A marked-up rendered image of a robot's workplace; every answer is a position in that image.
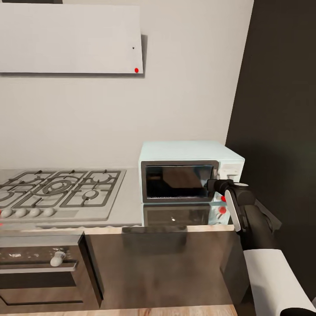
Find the microwave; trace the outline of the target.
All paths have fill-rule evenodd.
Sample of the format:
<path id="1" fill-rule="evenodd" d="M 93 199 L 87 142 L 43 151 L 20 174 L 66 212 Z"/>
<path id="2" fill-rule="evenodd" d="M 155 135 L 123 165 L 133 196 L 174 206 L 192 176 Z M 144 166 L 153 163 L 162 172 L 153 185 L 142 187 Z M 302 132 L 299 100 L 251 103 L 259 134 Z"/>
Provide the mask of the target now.
<path id="1" fill-rule="evenodd" d="M 245 158 L 217 141 L 144 141 L 138 159 L 141 203 L 226 202 L 202 180 L 217 179 L 219 169 L 237 169 Z"/>

